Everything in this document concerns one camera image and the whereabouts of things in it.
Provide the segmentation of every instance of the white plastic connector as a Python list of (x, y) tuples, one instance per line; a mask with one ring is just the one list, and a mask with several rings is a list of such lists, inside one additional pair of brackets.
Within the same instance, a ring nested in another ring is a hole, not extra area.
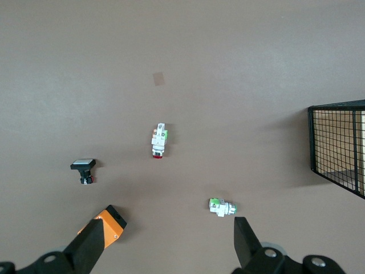
[(233, 215), (237, 212), (235, 204), (225, 202), (223, 199), (212, 198), (209, 200), (209, 209), (211, 212), (215, 212), (218, 217), (224, 217), (224, 215)]
[(156, 159), (161, 159), (165, 152), (168, 131), (165, 130), (165, 124), (159, 123), (152, 134), (152, 156)]

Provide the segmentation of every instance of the gray floor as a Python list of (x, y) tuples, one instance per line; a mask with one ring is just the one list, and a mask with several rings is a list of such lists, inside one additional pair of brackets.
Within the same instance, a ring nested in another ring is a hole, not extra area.
[[(364, 99), (364, 13), (346, 0), (0, 1), (0, 260), (24, 267), (113, 204), (128, 226), (93, 273), (231, 273), (234, 218), (207, 206), (219, 197), (294, 260), (362, 273), (365, 201), (310, 171), (306, 108)], [(95, 184), (77, 182), (79, 158), (98, 160)]]

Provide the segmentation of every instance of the black device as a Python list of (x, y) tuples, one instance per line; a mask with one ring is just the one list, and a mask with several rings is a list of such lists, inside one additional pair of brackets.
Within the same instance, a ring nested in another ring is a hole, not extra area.
[[(45, 254), (17, 271), (11, 262), (0, 263), (0, 274), (88, 274), (104, 251), (104, 237), (103, 221), (91, 220), (63, 252)], [(245, 217), (234, 218), (234, 249), (242, 268), (232, 274), (345, 274), (328, 257), (308, 255), (301, 264), (279, 250), (262, 247)]]
[(94, 177), (91, 176), (90, 169), (96, 164), (95, 159), (79, 159), (72, 163), (71, 169), (78, 170), (80, 172), (81, 178), (80, 182), (82, 184), (91, 184), (94, 182)]

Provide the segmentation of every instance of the black wire mesh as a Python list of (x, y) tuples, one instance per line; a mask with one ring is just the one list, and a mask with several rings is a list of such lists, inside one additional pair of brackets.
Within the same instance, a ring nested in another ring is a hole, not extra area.
[(309, 108), (311, 168), (365, 198), (365, 100)]

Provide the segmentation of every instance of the wire basket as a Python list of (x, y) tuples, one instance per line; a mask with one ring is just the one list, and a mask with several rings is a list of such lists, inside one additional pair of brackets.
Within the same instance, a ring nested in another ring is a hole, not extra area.
[(365, 199), (365, 100), (308, 108), (311, 169)]

